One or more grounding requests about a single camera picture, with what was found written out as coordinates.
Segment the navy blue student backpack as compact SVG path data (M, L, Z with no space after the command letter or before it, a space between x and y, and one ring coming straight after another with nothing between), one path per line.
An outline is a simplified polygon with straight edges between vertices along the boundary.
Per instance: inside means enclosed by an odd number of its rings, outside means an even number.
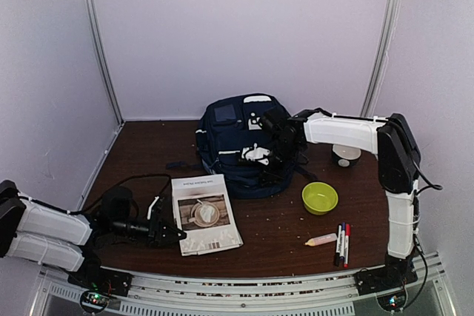
M238 162L242 148L254 143L269 149L270 157L292 157L293 175L298 173L309 182L318 180L305 169L308 160L302 134L272 95L238 95L211 103L198 122L195 137L200 162L191 169L201 167L209 174L222 174L231 198L267 198L283 192L291 183L263 185L260 164Z

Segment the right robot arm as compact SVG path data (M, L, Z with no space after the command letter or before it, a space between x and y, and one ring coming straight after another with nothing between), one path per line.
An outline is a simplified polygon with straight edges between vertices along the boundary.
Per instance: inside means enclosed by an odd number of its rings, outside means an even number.
M389 209L389 242L379 279L390 288L405 279L415 247L421 177L421 152L406 118L400 113L388 118L356 118L320 108L285 117L269 110L258 125L272 142L268 148L258 148L253 160L271 168L280 167L308 144L359 149L377 158L378 181Z

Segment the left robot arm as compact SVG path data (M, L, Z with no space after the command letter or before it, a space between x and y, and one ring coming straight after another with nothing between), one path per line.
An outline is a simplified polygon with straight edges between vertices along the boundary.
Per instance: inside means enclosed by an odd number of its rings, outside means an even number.
M106 272L94 250L108 238L131 238L150 248L168 246L187 237L186 232L161 216L162 199L156 197L145 218L132 191L121 185L108 189L87 209L70 211L20 192L13 181L1 182L1 256L23 258L76 272L90 289L106 283Z

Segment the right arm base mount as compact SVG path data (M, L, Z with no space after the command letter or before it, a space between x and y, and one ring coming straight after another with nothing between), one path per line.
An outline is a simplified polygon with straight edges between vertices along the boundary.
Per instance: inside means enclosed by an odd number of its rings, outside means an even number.
M354 274L358 294L377 294L378 305L386 312L402 312L408 304L407 284L418 276L413 265L413 254L397 258L388 253L384 265L374 269L361 269Z

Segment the white Afternoon Tea book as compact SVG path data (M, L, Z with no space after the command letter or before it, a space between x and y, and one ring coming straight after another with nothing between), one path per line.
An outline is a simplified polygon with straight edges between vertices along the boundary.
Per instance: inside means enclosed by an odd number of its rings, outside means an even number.
M223 175L174 178L171 183L176 226L187 235L179 241L182 256L243 245Z

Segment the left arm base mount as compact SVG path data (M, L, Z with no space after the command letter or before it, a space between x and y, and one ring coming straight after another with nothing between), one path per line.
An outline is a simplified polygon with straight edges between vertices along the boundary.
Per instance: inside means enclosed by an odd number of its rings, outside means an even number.
M85 255L77 271L66 271L67 281L84 288L79 305L87 315L103 312L113 299L128 296L133 276L129 272L107 269L94 253Z

